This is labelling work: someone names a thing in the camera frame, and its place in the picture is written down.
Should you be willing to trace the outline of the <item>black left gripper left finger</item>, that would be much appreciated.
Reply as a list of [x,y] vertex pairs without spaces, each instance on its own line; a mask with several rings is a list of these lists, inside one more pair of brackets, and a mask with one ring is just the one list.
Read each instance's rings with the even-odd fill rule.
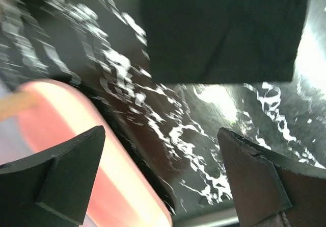
[[1,165],[1,226],[84,223],[105,141],[103,126]]

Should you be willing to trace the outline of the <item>black daisy print t-shirt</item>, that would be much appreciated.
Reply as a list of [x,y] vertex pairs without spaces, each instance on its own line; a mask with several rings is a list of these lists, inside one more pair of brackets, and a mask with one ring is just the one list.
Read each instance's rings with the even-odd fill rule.
[[290,82],[309,0],[140,0],[159,84]]

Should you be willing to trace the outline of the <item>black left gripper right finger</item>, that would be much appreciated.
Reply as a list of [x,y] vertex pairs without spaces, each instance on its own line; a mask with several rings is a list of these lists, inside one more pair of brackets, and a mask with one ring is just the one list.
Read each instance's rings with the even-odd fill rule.
[[240,226],[325,226],[325,169],[226,128],[218,142]]

